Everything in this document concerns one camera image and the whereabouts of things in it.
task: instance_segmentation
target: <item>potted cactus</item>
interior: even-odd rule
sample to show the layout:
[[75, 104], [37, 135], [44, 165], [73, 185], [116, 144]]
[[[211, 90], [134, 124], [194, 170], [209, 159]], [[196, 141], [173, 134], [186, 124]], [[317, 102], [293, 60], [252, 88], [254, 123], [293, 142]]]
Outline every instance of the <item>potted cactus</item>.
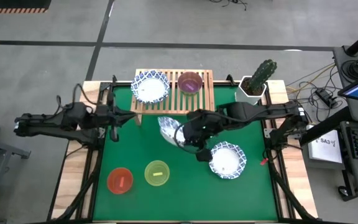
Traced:
[[256, 104], [265, 94], [265, 82], [272, 76], [276, 68], [277, 62], [268, 59], [259, 65], [253, 76], [243, 76], [234, 94], [236, 102]]

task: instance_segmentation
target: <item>purple cup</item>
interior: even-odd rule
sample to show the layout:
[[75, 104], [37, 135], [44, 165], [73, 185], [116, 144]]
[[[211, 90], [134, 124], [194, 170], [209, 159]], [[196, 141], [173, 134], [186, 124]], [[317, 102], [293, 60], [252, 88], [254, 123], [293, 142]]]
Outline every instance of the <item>purple cup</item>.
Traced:
[[195, 95], [203, 86], [203, 79], [195, 72], [185, 72], [178, 78], [178, 87], [185, 95]]

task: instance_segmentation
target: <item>wooden dish rack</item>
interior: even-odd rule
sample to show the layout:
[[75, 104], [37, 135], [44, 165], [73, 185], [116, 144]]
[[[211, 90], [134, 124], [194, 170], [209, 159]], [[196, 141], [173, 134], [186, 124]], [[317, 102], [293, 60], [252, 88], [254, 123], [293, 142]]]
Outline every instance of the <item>wooden dish rack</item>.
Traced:
[[[163, 101], [156, 104], [140, 103], [136, 100], [135, 96], [132, 96], [131, 111], [140, 113], [135, 117], [137, 125], [142, 124], [143, 114], [186, 115], [190, 111], [197, 109], [215, 110], [212, 70], [137, 69], [136, 75], [149, 70], [156, 70], [166, 74], [170, 81], [171, 89], [169, 95]], [[203, 79], [201, 90], [193, 96], [184, 95], [178, 88], [178, 77], [184, 72], [195, 72]]]

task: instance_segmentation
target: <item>cactus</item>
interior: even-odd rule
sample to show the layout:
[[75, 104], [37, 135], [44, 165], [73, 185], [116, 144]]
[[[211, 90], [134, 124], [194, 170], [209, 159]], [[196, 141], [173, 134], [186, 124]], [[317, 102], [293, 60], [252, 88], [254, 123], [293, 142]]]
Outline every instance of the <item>cactus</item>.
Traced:
[[249, 80], [248, 89], [251, 91], [258, 90], [273, 75], [276, 68], [277, 62], [272, 59], [265, 60]]

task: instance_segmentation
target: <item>power strip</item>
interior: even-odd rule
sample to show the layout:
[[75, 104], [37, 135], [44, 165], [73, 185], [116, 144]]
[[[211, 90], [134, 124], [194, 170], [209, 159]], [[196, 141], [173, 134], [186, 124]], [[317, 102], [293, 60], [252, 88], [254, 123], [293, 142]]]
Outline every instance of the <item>power strip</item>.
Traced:
[[334, 108], [338, 102], [323, 88], [318, 88], [314, 92], [326, 105], [328, 108]]

